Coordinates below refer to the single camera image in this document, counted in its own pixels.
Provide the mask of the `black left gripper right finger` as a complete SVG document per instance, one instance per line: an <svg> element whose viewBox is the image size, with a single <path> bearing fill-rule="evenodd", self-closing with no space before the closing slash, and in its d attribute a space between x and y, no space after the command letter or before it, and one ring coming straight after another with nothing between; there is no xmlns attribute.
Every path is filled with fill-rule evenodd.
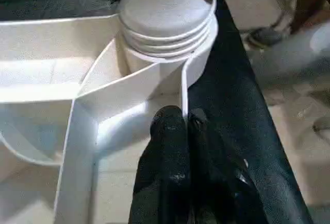
<svg viewBox="0 0 330 224"><path fill-rule="evenodd" d="M189 150L196 223L268 223L245 159L203 109L189 114Z"/></svg>

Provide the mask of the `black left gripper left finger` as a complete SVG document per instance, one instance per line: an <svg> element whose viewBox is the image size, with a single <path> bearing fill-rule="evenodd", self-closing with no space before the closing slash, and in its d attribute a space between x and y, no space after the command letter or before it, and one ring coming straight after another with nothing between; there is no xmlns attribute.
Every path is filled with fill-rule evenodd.
<svg viewBox="0 0 330 224"><path fill-rule="evenodd" d="M187 223L190 158L181 109L165 106L157 111L150 136L138 162L128 222Z"/></svg>

